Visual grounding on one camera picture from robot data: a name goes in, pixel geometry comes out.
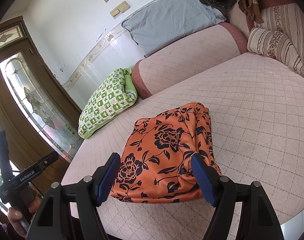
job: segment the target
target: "diamond pattern sheet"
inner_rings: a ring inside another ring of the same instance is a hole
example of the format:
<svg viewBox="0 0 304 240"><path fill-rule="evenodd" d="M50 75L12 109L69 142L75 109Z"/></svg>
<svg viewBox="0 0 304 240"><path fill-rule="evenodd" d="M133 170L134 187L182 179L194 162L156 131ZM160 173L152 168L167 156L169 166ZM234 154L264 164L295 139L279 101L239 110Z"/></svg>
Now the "diamond pattern sheet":
<svg viewBox="0 0 304 240"><path fill-rule="evenodd" d="M152 95L222 62L247 52L247 40L230 24L215 25L180 39L139 64L140 75Z"/></svg>
<svg viewBox="0 0 304 240"><path fill-rule="evenodd" d="M213 151L222 174L261 181L285 223L304 209L304 78L284 64L247 52L139 101L85 140L62 184L78 182L123 152L135 121L189 102L210 110ZM229 239L236 236L237 203ZM98 209L107 233L121 239L202 239L213 214L204 200L122 203ZM77 216L76 206L72 214Z"/></svg>

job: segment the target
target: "blue gripper pad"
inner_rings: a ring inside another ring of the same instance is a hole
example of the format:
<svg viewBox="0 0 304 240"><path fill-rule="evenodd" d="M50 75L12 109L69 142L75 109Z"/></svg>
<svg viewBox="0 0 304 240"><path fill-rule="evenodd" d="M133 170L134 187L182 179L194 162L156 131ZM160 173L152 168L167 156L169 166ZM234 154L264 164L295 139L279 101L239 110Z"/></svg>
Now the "blue gripper pad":
<svg viewBox="0 0 304 240"><path fill-rule="evenodd" d="M117 153L113 153L111 157L108 159L105 166L105 174L102 178L101 183L98 187L98 197L97 197L97 204L100 206L103 202L108 199L110 194L111 188L113 186L114 180L120 169L121 158Z"/></svg>
<svg viewBox="0 0 304 240"><path fill-rule="evenodd" d="M207 176L202 164L196 158L195 155L192 156L191 165L193 174L196 177L196 181L199 184L199 187L202 191L202 194L205 200L210 203L213 207L216 206L216 198L215 192L212 182L210 181L209 177Z"/></svg>

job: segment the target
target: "leaded glass design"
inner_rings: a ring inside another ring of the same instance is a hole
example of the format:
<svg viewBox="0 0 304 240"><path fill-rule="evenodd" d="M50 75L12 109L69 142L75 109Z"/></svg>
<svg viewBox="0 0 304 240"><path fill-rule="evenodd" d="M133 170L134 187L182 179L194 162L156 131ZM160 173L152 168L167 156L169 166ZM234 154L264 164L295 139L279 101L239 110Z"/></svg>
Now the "leaded glass design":
<svg viewBox="0 0 304 240"><path fill-rule="evenodd" d="M23 52L1 62L0 68L14 100L34 129L71 162L83 139L40 87Z"/></svg>
<svg viewBox="0 0 304 240"><path fill-rule="evenodd" d="M8 28L0 33L0 49L14 40L23 37L23 32L20 25L15 25L11 28Z"/></svg>

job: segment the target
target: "brown lace cloth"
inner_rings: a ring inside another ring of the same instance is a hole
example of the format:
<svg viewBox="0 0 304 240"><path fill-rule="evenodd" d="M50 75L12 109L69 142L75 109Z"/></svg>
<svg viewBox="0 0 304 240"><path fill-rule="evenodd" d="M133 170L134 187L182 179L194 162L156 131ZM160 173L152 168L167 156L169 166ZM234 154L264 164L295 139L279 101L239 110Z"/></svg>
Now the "brown lace cloth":
<svg viewBox="0 0 304 240"><path fill-rule="evenodd" d="M199 153L208 166L215 163L208 108L189 103L139 119L130 135L111 196L124 202L174 203L202 198L191 169Z"/></svg>
<svg viewBox="0 0 304 240"><path fill-rule="evenodd" d="M257 0L239 0L239 8L246 17L256 23L263 23Z"/></svg>

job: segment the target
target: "striped pillow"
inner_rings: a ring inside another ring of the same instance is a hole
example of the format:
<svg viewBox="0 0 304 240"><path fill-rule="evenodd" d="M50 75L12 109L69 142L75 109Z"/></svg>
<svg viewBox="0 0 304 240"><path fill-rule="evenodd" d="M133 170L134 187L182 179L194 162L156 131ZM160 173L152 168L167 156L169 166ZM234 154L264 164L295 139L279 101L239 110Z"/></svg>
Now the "striped pillow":
<svg viewBox="0 0 304 240"><path fill-rule="evenodd" d="M247 49L250 52L277 59L303 75L303 61L290 38L282 32L254 28L250 33Z"/></svg>
<svg viewBox="0 0 304 240"><path fill-rule="evenodd" d="M248 50L274 57L304 77L303 12L297 4L291 3L261 10L261 15L264 23L255 23L255 27L265 30L251 31Z"/></svg>

